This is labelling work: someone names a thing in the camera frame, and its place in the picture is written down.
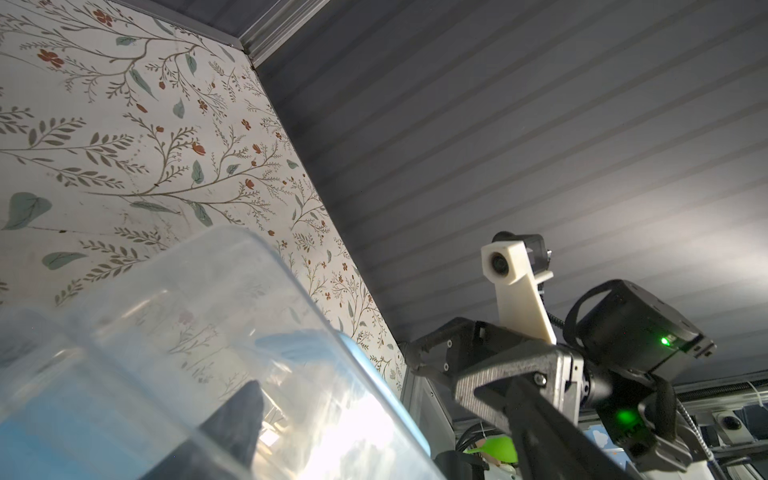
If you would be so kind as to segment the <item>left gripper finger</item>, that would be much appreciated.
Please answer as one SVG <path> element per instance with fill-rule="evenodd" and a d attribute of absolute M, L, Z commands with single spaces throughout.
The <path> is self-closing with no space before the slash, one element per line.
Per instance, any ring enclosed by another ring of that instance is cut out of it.
<path fill-rule="evenodd" d="M 144 394 L 184 438 L 151 468 L 145 479 L 252 479 L 252 463 L 264 419 L 257 380 L 216 400 L 208 387 L 187 381 L 139 384 Z"/>

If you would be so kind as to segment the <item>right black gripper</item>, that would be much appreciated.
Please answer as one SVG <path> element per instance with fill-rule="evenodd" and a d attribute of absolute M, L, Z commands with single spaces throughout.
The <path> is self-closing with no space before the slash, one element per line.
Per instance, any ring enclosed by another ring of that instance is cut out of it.
<path fill-rule="evenodd" d="M 510 434 L 525 479 L 628 479 L 576 427 L 584 359 L 494 324 L 456 317 L 401 344 L 406 364 L 462 410 Z"/>

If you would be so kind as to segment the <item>light blue plastic tool box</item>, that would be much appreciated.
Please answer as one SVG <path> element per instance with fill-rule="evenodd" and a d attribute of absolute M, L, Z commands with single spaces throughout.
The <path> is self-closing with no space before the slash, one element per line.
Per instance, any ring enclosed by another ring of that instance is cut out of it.
<path fill-rule="evenodd" d="M 1 313 L 1 475 L 145 479 L 184 438 L 137 386 L 264 394 L 252 479 L 436 479 L 361 350 L 261 239 L 218 227 L 50 310 Z"/>

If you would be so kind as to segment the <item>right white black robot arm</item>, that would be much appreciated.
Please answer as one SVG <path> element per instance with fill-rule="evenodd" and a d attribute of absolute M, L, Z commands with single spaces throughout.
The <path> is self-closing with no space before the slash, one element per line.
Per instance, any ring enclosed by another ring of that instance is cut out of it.
<path fill-rule="evenodd" d="M 412 372 L 499 432 L 526 479 L 723 479 L 673 379 L 711 339 L 638 285 L 589 290 L 564 319 L 530 280 L 500 285 L 506 326 L 457 317 L 405 345 Z"/>

